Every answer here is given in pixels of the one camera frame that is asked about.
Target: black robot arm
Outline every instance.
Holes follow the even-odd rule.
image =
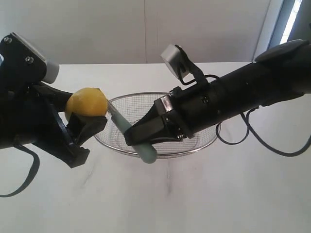
[[[311,93],[311,45],[296,40],[279,45],[256,58],[256,62],[221,78],[203,75],[178,46],[163,54],[173,74],[188,85],[174,88],[155,101],[150,111],[128,129],[128,145],[192,138],[196,132],[258,106],[292,100]],[[183,77],[191,73],[188,83]],[[215,78],[212,82],[207,77]]]

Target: white table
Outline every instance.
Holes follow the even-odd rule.
[[[224,75],[246,63],[199,64]],[[61,66],[54,87],[75,92],[99,87],[109,98],[180,85],[164,64]],[[251,115],[258,133],[274,147],[294,151],[311,131],[311,96],[261,108]],[[240,117],[223,124],[222,136],[239,140]],[[21,194],[0,199],[1,233],[309,233],[311,150],[285,158],[254,137],[238,146],[217,140],[186,157],[152,165],[113,152],[94,138],[85,165],[65,163],[28,145],[41,167]],[[31,156],[0,150],[0,193],[18,187]]]

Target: wire mesh basket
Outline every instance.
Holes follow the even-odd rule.
[[[154,101],[167,93],[146,92],[120,96],[110,100],[115,108],[133,125],[138,122],[151,108]],[[139,157],[134,149],[125,142],[123,134],[112,122],[109,112],[106,115],[108,122],[103,131],[95,135],[95,138],[104,146],[117,152]],[[174,158],[197,152],[210,145],[217,138],[216,126],[212,126],[196,133],[194,138],[185,138],[182,142],[164,142],[154,144],[158,159]]]

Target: basket rim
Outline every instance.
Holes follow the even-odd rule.
[[[126,97],[131,97],[131,96],[152,95],[152,94],[153,95],[154,94],[167,95],[168,93],[167,92],[139,92],[139,93],[132,93],[132,94],[127,94],[127,95],[115,97],[115,98],[111,99],[110,102],[113,102],[113,101],[116,101],[116,100],[119,100],[119,99],[123,99],[123,98],[126,98]],[[120,149],[120,148],[116,148],[116,147],[113,147],[113,146],[103,142],[98,137],[98,134],[94,135],[94,137],[100,144],[102,144],[103,146],[105,146],[105,147],[107,147],[109,149],[112,149],[112,150],[114,150],[116,152],[120,152],[120,153],[123,153],[123,154],[127,154],[129,156],[139,157],[139,155],[136,152],[132,152],[132,151],[127,151],[127,150],[123,150],[123,149]],[[176,152],[176,153],[171,153],[171,152],[170,153],[159,153],[158,154],[158,159],[176,158],[176,157],[180,157],[180,156],[183,156],[183,155],[187,155],[187,154],[192,154],[192,153],[198,152],[198,151],[208,147],[209,145],[211,145],[213,142],[216,141],[216,139],[217,139],[217,135],[215,135],[213,137],[213,139],[210,140],[204,146],[196,148],[196,149],[193,149],[193,150],[186,150],[186,151],[181,151],[181,152]]]

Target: yellow lemon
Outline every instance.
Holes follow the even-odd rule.
[[[69,121],[71,113],[87,117],[105,116],[107,106],[106,96],[99,88],[86,87],[69,98],[65,108],[65,117]]]

